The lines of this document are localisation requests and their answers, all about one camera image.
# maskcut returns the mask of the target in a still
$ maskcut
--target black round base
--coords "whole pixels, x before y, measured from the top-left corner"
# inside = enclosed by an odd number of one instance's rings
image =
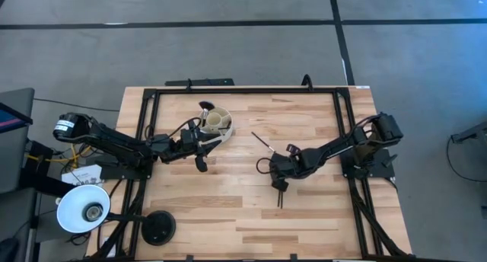
[[[172,239],[176,231],[176,220],[166,211],[151,212],[142,224],[142,238],[148,244],[161,246]]]

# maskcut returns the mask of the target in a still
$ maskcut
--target wooden table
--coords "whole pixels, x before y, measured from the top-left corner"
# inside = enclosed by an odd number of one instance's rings
[[[116,127],[120,132],[135,135],[143,90],[126,89]],[[356,120],[376,113],[370,89],[350,87],[350,94]],[[332,95],[164,94],[155,133],[169,133],[197,116],[202,100],[231,112],[234,135],[207,158],[206,173],[196,170],[193,158],[154,166],[142,213],[167,210],[176,218],[177,230],[173,239],[160,247],[146,244],[139,235],[137,260],[184,259],[187,254],[195,259],[288,259],[291,253],[301,259],[361,256],[349,186],[338,158],[305,180],[288,180],[283,209],[277,207],[278,191],[270,186],[270,176],[257,173],[255,168],[256,161],[270,157],[271,152],[250,134],[252,131],[282,154],[286,154],[288,143],[307,148],[335,139],[339,132]],[[369,182],[377,220],[400,248],[410,252],[395,189],[381,178]],[[110,192],[114,184],[109,181],[104,188]],[[113,195],[112,212],[120,211],[124,190],[122,182]],[[366,220],[364,223],[368,249],[373,253],[370,228]],[[109,236],[115,225],[106,224],[103,237]],[[129,246],[131,230],[129,224],[124,248]],[[96,251],[95,238],[96,230],[88,254]]]

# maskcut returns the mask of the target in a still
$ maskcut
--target concrete floor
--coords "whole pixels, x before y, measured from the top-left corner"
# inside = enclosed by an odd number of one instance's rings
[[[487,0],[338,0],[342,19],[487,18]],[[252,19],[333,19],[329,0],[6,0],[0,24]],[[487,25],[345,26],[357,85],[405,134],[392,150],[412,249],[420,257],[485,260],[485,184],[447,166],[449,135],[487,120]],[[346,85],[334,26],[118,30],[0,30],[0,91],[118,108],[123,89],[186,78],[233,78],[238,85]],[[30,138],[57,149],[58,115],[85,112],[114,126],[116,113],[35,102]],[[485,147],[453,146],[463,174],[487,179]],[[53,208],[43,198],[41,211]],[[84,249],[45,215],[41,261],[80,258]]]

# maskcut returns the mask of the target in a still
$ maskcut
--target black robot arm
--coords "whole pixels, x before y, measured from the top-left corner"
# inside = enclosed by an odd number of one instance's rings
[[[53,135],[59,141],[74,144],[85,143],[112,155],[116,158],[117,165],[125,169],[143,172],[158,157],[163,163],[169,164],[174,160],[196,155],[195,161],[198,170],[207,171],[208,168],[203,157],[207,156],[221,141],[201,145],[201,141],[208,141],[219,135],[201,132],[193,120],[186,121],[189,129],[181,129],[181,137],[177,141],[167,134],[156,135],[142,141],[108,128],[86,114],[67,113],[59,117]]]
[[[366,132],[364,126],[369,123],[371,123],[371,130]],[[394,118],[380,113],[359,122],[346,136],[334,139],[319,148],[300,150],[289,144],[287,148],[291,153],[289,156],[274,152],[269,159],[272,186],[280,191],[286,191],[288,188],[286,178],[304,179],[322,167],[326,160],[349,149],[353,149],[355,167],[366,170],[368,165],[373,164],[375,152],[397,144],[402,137],[403,134]]]

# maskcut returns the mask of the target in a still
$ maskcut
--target sticker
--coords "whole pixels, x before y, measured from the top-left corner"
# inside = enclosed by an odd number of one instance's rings
[[[67,131],[68,130],[68,127],[67,126],[61,126],[61,125],[56,125],[54,127],[54,130],[57,130],[57,129],[60,129],[60,130],[63,130],[63,131]]]
[[[66,121],[66,120],[59,120],[58,125],[64,125],[64,126],[68,126],[68,127],[74,127],[75,124],[73,122],[69,122],[69,121]]]

